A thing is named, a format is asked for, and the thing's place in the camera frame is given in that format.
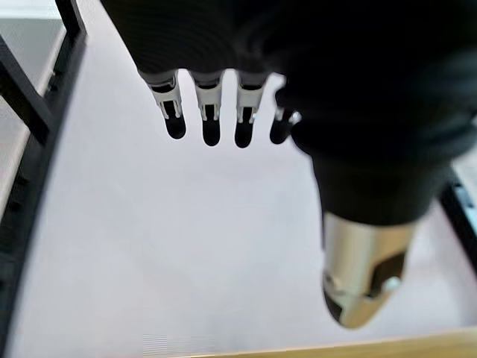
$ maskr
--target black metal bar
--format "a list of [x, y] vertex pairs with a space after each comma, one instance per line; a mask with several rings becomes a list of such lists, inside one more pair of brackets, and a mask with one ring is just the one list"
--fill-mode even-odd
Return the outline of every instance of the black metal bar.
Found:
[[57, 138], [63, 123], [63, 114], [75, 83], [85, 46], [86, 33], [80, 32], [72, 40], [65, 37], [54, 67], [45, 105], [54, 114], [49, 124], [49, 136], [44, 146], [30, 136], [20, 162], [19, 170], [0, 222], [0, 357], [4, 354], [10, 323], [22, 271], [27, 259], [29, 242], [33, 233], [38, 207], [48, 170], [54, 155]]
[[84, 32], [83, 20], [76, 1], [74, 0], [55, 0], [61, 19], [66, 28], [66, 35], [71, 39], [76, 39], [81, 32]]
[[51, 112], [0, 36], [0, 95], [41, 144], [48, 138]]
[[440, 195], [440, 204], [477, 275], [476, 206], [465, 186], [453, 171], [449, 173], [449, 181]]

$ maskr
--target silver metal cylinder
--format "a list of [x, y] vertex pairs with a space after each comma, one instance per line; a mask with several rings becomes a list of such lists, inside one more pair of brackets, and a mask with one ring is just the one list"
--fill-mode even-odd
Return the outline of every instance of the silver metal cylinder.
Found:
[[323, 224], [326, 303], [339, 324], [360, 327], [399, 287], [416, 224], [380, 227], [331, 213]]

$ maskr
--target wooden edge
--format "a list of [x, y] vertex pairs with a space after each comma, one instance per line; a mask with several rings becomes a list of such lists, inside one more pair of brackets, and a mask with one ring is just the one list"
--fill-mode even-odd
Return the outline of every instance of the wooden edge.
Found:
[[333, 357], [405, 357], [405, 358], [476, 358], [477, 326], [433, 336], [365, 342], [355, 345], [327, 346], [312, 349], [217, 354], [210, 358], [333, 358]]

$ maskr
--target white table surface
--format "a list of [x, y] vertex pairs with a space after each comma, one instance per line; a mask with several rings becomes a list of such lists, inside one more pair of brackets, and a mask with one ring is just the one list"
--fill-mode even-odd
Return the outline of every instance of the white table surface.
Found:
[[158, 357], [437, 333], [477, 324], [477, 282], [434, 205], [402, 288], [360, 330], [320, 287], [318, 193], [308, 158], [272, 145], [267, 85], [249, 148], [233, 143], [236, 79], [208, 148], [192, 80], [187, 134], [169, 139], [105, 12], [80, 3], [89, 38], [42, 203], [10, 340], [14, 358]]

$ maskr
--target black rubber fingertip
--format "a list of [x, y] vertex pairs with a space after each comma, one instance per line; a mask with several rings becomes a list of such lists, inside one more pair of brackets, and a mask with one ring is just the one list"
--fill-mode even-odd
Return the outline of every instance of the black rubber fingertip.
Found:
[[282, 120], [274, 121], [270, 129], [270, 141], [273, 144], [282, 144], [291, 132], [292, 123]]
[[179, 118], [173, 119], [166, 119], [165, 126], [171, 136], [174, 139], [181, 139], [183, 136], [186, 135], [186, 121], [184, 121], [184, 117], [181, 116]]
[[246, 148], [252, 141], [253, 125], [250, 123], [237, 123], [236, 145], [239, 148]]
[[217, 145], [221, 138], [220, 122], [214, 120], [202, 121], [202, 137], [209, 147]]

